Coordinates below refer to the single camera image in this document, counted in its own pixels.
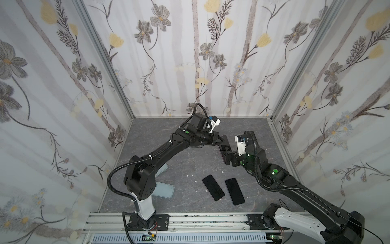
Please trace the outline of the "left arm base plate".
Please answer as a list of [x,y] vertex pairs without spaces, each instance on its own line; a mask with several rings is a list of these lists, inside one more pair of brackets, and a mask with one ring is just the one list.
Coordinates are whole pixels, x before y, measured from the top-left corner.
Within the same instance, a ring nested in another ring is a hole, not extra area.
[[138,214],[129,216],[126,224],[128,231],[167,231],[169,226],[169,215],[152,215],[150,219],[144,220]]

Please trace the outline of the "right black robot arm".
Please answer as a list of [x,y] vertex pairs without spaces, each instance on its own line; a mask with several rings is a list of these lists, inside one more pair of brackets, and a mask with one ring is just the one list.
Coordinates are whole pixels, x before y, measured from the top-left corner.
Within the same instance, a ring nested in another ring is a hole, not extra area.
[[263,211],[260,220],[266,229],[291,229],[322,244],[362,243],[365,218],[357,211],[348,212],[331,204],[283,167],[269,163],[253,131],[236,136],[236,151],[231,149],[226,136],[221,140],[219,149],[226,165],[242,166],[261,188],[286,196],[311,214],[311,217],[303,216],[272,203]]

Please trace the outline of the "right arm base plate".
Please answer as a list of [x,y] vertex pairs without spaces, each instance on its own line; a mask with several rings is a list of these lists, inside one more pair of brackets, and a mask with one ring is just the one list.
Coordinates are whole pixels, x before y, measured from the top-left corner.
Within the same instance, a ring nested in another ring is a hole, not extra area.
[[281,230],[282,228],[276,223],[274,218],[263,216],[263,214],[248,214],[247,225],[251,230]]

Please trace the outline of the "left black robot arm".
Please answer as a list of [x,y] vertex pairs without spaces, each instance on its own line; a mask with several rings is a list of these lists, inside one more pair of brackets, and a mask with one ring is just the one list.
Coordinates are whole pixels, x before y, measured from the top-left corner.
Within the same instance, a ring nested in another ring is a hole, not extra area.
[[[156,174],[171,158],[188,147],[219,145],[223,142],[215,127],[220,119],[200,113],[193,113],[162,146],[140,158],[135,157],[128,163],[118,166],[109,173],[108,188],[115,194],[130,199],[135,207],[137,227],[150,230],[157,225],[156,210],[152,202],[152,193],[156,187]],[[121,192],[112,185],[112,177],[122,169],[126,170],[124,184],[128,192]]]

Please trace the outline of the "black phone case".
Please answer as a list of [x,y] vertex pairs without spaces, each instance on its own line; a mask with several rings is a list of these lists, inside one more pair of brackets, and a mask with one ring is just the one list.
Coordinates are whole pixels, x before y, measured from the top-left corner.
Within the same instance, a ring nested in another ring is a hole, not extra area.
[[218,144],[218,148],[221,153],[229,153],[232,151],[230,143],[226,135],[220,137],[220,143]]

